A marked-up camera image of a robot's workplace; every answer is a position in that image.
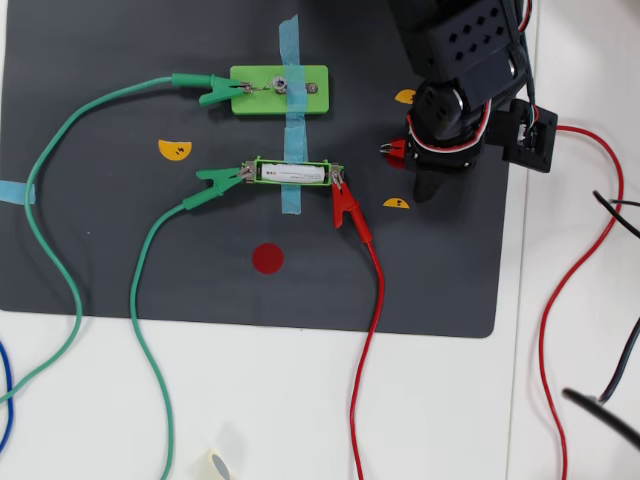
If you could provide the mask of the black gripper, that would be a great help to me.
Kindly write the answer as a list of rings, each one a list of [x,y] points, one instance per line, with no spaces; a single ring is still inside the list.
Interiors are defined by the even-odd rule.
[[[405,163],[416,172],[413,199],[416,203],[431,200],[452,172],[473,165],[483,153],[490,115],[483,114],[479,122],[461,137],[438,143],[421,130],[424,124],[415,114],[407,115]]]

